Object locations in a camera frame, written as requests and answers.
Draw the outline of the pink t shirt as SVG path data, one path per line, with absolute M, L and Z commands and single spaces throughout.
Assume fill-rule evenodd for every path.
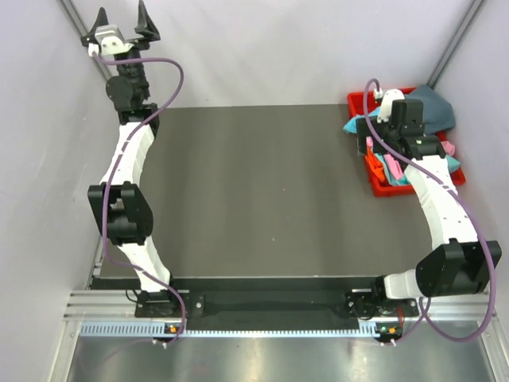
M 409 182 L 396 159 L 394 159 L 390 154 L 375 154 L 372 150 L 373 139 L 371 137 L 366 138 L 366 143 L 366 159 L 368 166 L 379 181 L 386 182 L 393 186 L 409 185 Z M 460 162 L 453 157 L 456 147 L 448 140 L 441 141 L 441 145 L 446 153 L 449 172 L 453 173 L 457 171 L 460 168 Z

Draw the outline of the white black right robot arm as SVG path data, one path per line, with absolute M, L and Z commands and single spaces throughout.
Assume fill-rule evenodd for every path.
M 381 277 L 371 295 L 373 309 L 388 315 L 401 299 L 493 292 L 501 248 L 483 238 L 460 202 L 442 141 L 425 132 L 422 101 L 388 92 L 380 102 L 376 109 L 367 101 L 357 108 L 358 150 L 390 154 L 402 165 L 425 215 L 432 250 L 410 270 Z

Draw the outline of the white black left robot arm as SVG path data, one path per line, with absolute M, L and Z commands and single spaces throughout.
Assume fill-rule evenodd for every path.
M 103 246 L 119 249 L 123 266 L 136 272 L 138 318 L 176 318 L 183 304 L 171 272 L 164 266 L 153 241 L 153 212 L 139 187 L 146 156 L 158 132 L 162 109 L 149 101 L 150 84 L 141 53 L 159 41 L 160 33 L 144 2 L 138 3 L 137 37 L 126 39 L 100 9 L 91 30 L 82 37 L 90 57 L 117 70 L 105 85 L 119 117 L 119 139 L 111 164 L 87 198 L 103 238 Z

